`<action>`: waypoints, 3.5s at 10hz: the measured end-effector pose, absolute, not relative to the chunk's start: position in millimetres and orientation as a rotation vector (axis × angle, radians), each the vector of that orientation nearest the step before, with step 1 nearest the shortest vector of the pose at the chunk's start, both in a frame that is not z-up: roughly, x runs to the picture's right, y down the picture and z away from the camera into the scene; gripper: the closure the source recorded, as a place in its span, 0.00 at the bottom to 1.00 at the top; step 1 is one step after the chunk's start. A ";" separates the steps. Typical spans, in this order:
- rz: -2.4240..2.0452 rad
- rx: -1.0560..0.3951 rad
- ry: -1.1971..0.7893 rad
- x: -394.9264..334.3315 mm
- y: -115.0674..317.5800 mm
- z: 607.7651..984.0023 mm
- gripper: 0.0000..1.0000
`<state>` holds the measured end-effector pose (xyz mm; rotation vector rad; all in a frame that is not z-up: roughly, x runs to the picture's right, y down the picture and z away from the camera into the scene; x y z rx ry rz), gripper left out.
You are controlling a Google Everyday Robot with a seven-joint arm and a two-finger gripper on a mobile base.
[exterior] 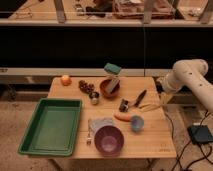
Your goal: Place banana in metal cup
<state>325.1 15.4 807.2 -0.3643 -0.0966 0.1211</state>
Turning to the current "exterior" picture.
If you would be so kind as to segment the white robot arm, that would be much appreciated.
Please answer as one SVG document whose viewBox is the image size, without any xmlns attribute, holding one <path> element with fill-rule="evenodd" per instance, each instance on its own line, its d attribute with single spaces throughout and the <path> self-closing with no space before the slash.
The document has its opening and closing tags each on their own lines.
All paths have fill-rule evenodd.
<svg viewBox="0 0 213 171">
<path fill-rule="evenodd" d="M 179 60 L 158 82 L 166 93 L 177 93 L 183 86 L 188 87 L 213 114 L 213 84 L 204 78 L 208 69 L 208 63 L 203 59 Z"/>
</svg>

